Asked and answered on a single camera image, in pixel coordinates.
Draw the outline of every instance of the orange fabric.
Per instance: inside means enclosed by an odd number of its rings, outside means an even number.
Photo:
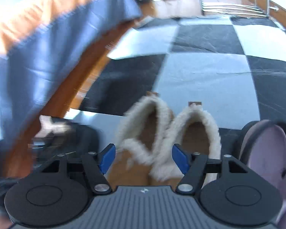
[[[14,43],[29,36],[37,27],[47,26],[57,17],[92,0],[23,0],[13,7],[13,15],[0,22],[0,55]]]

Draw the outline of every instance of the metal rack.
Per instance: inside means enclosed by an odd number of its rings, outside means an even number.
[[[199,0],[199,3],[203,15],[205,12],[211,12],[228,15],[254,15],[260,17],[269,17],[269,10],[272,8],[269,6],[269,0],[266,1],[267,4],[265,11],[257,6],[256,0],[254,0],[254,6],[234,3],[203,2],[202,0]]]

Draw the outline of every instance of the silver bolt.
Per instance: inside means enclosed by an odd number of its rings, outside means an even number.
[[[180,185],[178,186],[178,189],[179,189],[180,191],[182,191],[182,192],[189,192],[189,191],[192,191],[192,190],[193,190],[193,186],[190,185],[190,184],[184,183],[184,184],[180,184]]]
[[[94,186],[94,189],[98,192],[106,192],[109,190],[109,186],[107,184],[101,183]]]

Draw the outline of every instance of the purple sandal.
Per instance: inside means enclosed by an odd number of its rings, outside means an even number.
[[[280,191],[283,205],[276,223],[286,229],[286,123],[248,123],[236,142],[234,156]]]

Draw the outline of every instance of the fleece-lined slipper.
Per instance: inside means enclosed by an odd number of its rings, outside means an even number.
[[[172,113],[157,94],[143,96],[126,113],[119,125],[116,160],[108,181],[118,185],[149,185],[149,172],[159,153]]]
[[[163,145],[150,172],[152,185],[171,185],[175,188],[184,176],[172,159],[172,146],[180,144],[188,153],[200,152],[209,158],[220,159],[221,143],[214,118],[201,105],[192,103],[171,123]],[[217,174],[207,174],[204,185]]]
[[[236,157],[280,191],[283,205],[276,223],[286,225],[286,123],[248,123],[237,141]]]

